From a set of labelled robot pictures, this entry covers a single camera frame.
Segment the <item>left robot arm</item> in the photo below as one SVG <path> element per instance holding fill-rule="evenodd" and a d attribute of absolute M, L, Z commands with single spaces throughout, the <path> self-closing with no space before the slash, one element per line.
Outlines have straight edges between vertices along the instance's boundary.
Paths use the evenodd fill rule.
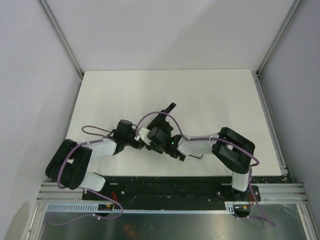
<path fill-rule="evenodd" d="M 114 156 L 129 146 L 142 149 L 145 143 L 136 136 L 133 123 L 120 120 L 116 129 L 99 135 L 99 139 L 76 142 L 65 139 L 45 169 L 45 175 L 57 182 L 60 189 L 90 189 L 99 192 L 107 182 L 98 173 L 88 171 L 91 160 Z"/>

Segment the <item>black folding umbrella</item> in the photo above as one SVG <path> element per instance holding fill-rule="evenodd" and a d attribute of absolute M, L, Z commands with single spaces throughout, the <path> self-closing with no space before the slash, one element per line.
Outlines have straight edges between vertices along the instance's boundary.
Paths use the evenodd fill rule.
<path fill-rule="evenodd" d="M 166 109 L 161 110 L 162 112 L 169 114 L 174 108 L 176 104 L 172 102 Z M 168 121 L 166 121 L 167 115 L 158 113 L 157 116 L 150 122 L 147 126 L 148 130 L 152 130 L 153 128 L 159 128 L 165 133 L 171 133 L 174 129 Z"/>

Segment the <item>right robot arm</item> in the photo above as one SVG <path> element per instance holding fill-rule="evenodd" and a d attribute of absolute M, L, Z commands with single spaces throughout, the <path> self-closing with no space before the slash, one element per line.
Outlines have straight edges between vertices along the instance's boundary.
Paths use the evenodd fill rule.
<path fill-rule="evenodd" d="M 180 161 L 187 156 L 200 159 L 203 155 L 214 155 L 232 171 L 232 189 L 242 193 L 248 189 L 250 164 L 256 146 L 228 127 L 215 134 L 192 137 L 171 136 L 158 127 L 151 130 L 142 128 L 138 136 L 148 149 L 166 153 Z"/>

